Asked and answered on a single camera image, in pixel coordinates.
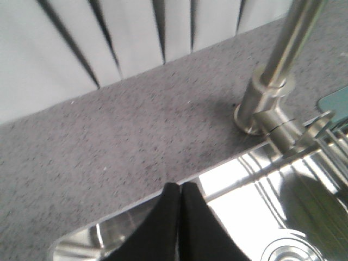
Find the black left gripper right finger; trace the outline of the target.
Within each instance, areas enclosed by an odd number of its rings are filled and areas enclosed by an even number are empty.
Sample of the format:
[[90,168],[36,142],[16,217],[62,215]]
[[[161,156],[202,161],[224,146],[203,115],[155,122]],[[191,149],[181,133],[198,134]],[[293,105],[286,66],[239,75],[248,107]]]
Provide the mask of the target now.
[[182,185],[180,260],[249,260],[220,226],[196,183]]

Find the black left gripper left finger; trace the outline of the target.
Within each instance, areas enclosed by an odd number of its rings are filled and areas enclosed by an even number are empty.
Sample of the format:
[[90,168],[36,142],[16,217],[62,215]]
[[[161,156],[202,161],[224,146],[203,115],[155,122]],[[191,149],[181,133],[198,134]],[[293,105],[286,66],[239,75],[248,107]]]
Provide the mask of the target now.
[[141,225],[104,260],[175,260],[180,199],[179,185],[166,183]]

